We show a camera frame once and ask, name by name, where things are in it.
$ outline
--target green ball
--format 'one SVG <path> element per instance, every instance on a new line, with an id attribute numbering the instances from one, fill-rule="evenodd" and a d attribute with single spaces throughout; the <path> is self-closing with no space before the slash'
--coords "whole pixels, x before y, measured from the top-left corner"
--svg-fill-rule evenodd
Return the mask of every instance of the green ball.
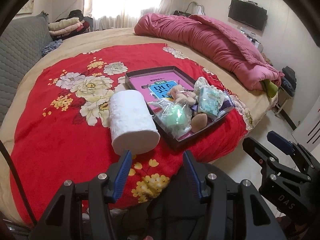
<path id="1" fill-rule="evenodd" d="M 185 126 L 188 122 L 188 117 L 186 112 L 183 110 L 182 106 L 174 105 L 166 111 L 164 116 L 164 123 L 167 127 L 171 126 Z"/>

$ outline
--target green cloth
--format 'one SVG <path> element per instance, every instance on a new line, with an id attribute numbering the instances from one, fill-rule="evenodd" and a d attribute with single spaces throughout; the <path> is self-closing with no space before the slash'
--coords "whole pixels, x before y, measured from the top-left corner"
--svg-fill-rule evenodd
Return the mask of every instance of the green cloth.
<path id="1" fill-rule="evenodd" d="M 268 97 L 275 97 L 278 92 L 278 87 L 276 84 L 272 83 L 270 80 L 265 79 L 260 81 L 263 90 L 267 93 Z"/>

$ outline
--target beige bed sheet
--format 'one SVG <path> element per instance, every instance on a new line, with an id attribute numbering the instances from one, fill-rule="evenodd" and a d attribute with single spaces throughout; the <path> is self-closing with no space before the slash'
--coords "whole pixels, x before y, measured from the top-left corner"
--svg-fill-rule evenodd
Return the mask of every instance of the beige bed sheet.
<path id="1" fill-rule="evenodd" d="M 132 28 L 110 29 L 93 33 L 86 33 L 65 40 L 55 51 L 50 52 L 25 75 L 21 81 L 14 100 L 7 112 L 3 124 L 0 128 L 0 139 L 11 154 L 14 145 L 14 132 L 17 122 L 25 108 L 28 95 L 33 88 L 38 76 L 45 68 L 54 65 L 62 59 L 74 57 L 80 53 L 95 49 L 102 49 L 113 45 L 132 45 L 144 43 L 167 43 L 170 47 L 181 51 L 191 60 L 215 73 L 223 82 L 226 88 L 236 93 L 239 99 L 246 104 L 251 111 L 253 123 L 257 124 L 266 112 L 275 104 L 277 97 L 268 98 L 261 91 L 247 91 L 237 80 L 237 78 L 219 68 L 206 57 L 174 42 L 163 39 L 136 36 Z M 23 221 L 15 207 L 9 183 L 9 168 L 0 157 L 0 210 L 10 220 L 23 224 Z"/>

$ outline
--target television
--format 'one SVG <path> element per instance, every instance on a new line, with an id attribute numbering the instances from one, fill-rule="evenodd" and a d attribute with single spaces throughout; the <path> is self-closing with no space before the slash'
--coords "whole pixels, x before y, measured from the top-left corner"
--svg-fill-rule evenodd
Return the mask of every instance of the television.
<path id="1" fill-rule="evenodd" d="M 267 20 L 267 10 L 252 2 L 231 0 L 228 17 L 262 31 Z"/>

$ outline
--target pink quilt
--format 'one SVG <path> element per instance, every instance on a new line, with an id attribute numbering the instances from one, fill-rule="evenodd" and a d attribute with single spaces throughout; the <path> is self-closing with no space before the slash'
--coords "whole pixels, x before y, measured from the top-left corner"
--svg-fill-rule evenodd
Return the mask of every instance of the pink quilt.
<path id="1" fill-rule="evenodd" d="M 269 79 L 278 87 L 284 74 L 265 62 L 258 49 L 230 25 L 202 15 L 168 16 L 149 13 L 134 28 L 137 35 L 186 44 L 234 73 L 248 90 L 262 90 Z"/>

